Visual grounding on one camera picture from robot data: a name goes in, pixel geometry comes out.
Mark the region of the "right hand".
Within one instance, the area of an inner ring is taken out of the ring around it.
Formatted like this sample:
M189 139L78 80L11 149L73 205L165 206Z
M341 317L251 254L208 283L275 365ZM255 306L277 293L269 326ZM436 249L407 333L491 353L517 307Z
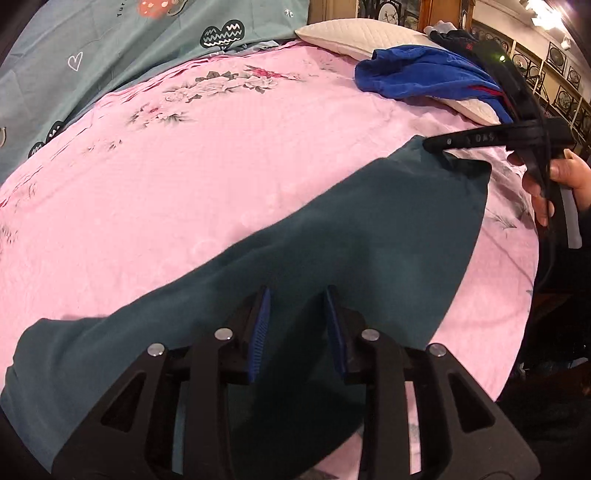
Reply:
M564 157L553 159L550 164L551 180L572 190L580 212L590 209L590 174L590 166L570 149L565 149ZM531 196L536 219L542 226L547 226L555 213L554 205L543 199L541 186L528 172L523 176L522 186Z

